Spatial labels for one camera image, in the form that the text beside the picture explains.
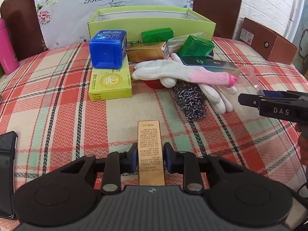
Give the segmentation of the person right hand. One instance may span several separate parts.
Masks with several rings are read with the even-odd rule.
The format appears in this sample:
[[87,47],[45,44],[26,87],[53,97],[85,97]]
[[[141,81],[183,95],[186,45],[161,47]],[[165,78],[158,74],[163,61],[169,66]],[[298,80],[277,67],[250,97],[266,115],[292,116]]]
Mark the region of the person right hand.
[[300,148],[301,164],[307,166],[308,164],[307,139],[303,137],[299,124],[296,124],[295,129],[298,133],[300,133],[298,138],[298,146]]

